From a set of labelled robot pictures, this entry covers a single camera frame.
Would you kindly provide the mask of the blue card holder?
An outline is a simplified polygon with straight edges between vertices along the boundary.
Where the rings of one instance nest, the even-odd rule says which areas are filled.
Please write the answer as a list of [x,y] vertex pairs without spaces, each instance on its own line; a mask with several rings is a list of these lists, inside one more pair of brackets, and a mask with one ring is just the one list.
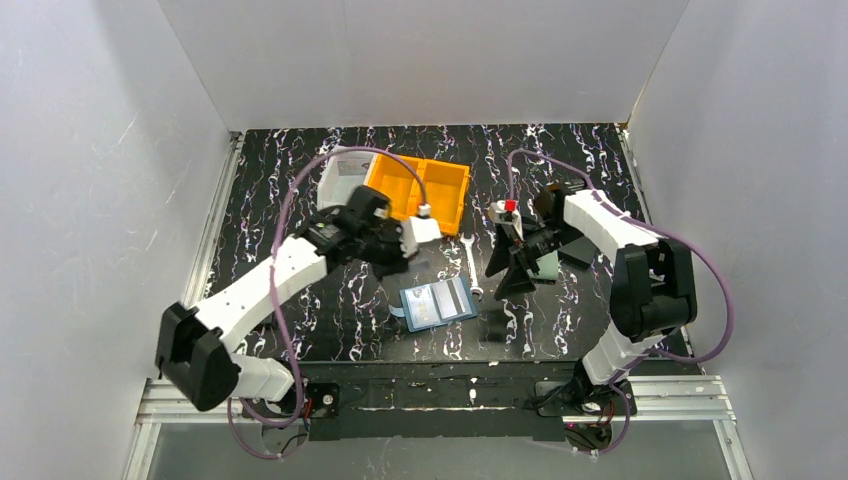
[[389,312],[403,320],[410,332],[442,327],[478,315],[471,285],[463,276],[402,289],[398,305],[390,305]]

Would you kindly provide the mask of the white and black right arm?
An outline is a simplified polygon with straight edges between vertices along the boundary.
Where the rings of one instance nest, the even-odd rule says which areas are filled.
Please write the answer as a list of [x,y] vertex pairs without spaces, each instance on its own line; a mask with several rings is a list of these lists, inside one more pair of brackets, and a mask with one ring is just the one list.
[[587,241],[611,263],[609,322],[596,345],[575,365],[569,381],[546,387],[528,407],[550,416],[587,404],[613,403],[637,360],[697,315],[692,252],[682,242],[633,224],[594,189],[550,185],[524,217],[512,199],[490,204],[496,242],[485,270],[503,277],[498,300],[535,291],[544,283],[542,260],[563,258],[562,248]]

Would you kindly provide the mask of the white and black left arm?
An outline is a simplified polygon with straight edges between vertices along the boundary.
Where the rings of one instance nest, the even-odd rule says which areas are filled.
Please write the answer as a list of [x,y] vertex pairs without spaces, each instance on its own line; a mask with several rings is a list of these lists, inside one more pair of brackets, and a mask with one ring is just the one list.
[[411,219],[389,216],[389,199],[357,187],[348,201],[313,214],[276,252],[200,302],[176,302],[161,318],[155,364],[199,411],[233,397],[279,402],[296,385],[294,363],[238,353],[239,344],[287,300],[352,260],[377,277],[407,270],[419,242]]

